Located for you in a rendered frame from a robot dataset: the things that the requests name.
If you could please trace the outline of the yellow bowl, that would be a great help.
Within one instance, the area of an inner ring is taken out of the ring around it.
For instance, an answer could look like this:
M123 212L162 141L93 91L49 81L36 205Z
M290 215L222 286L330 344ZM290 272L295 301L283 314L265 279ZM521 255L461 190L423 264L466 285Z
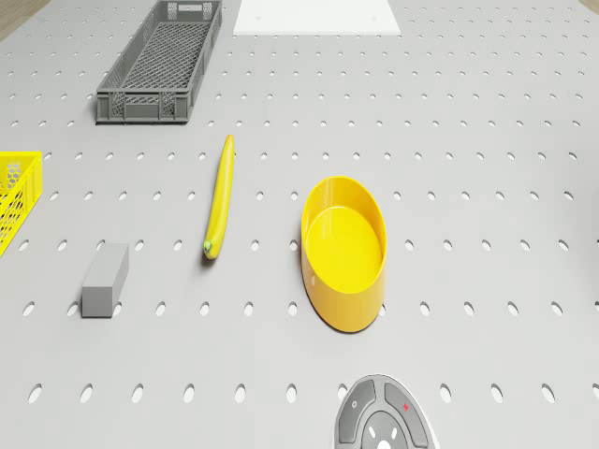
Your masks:
M308 194L301 223L301 273L320 318L343 333L367 328L385 300L387 231L360 182L330 176Z

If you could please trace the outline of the banana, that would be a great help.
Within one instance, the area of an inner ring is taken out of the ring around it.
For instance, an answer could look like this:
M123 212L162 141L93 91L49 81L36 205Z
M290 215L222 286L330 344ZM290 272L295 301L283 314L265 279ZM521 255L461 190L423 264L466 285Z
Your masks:
M234 172L234 137L226 137L214 185L209 224L203 244L207 259L215 259L223 246Z

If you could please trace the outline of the dark grey basket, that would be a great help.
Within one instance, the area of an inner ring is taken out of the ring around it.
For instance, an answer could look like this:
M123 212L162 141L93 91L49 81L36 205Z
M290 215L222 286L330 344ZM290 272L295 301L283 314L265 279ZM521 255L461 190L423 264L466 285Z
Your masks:
M158 0L98 86L96 121L187 123L221 24L221 0Z

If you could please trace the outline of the grey cube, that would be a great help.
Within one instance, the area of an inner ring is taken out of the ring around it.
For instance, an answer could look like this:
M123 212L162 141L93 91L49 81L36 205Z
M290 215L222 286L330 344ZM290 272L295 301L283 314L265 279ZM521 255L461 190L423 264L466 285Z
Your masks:
M126 243L106 242L97 251L82 284L83 318L111 318L129 269Z

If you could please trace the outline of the white board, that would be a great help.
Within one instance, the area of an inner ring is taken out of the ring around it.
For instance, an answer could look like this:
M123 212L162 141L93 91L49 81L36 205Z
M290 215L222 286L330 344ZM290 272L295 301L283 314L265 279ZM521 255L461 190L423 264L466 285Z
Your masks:
M388 0L241 0L238 36L398 35Z

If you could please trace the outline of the yellow basket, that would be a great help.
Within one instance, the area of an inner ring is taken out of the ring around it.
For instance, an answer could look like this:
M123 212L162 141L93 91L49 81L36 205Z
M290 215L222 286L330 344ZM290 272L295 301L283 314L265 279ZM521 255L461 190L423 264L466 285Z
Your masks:
M41 152L0 152L0 256L42 191Z

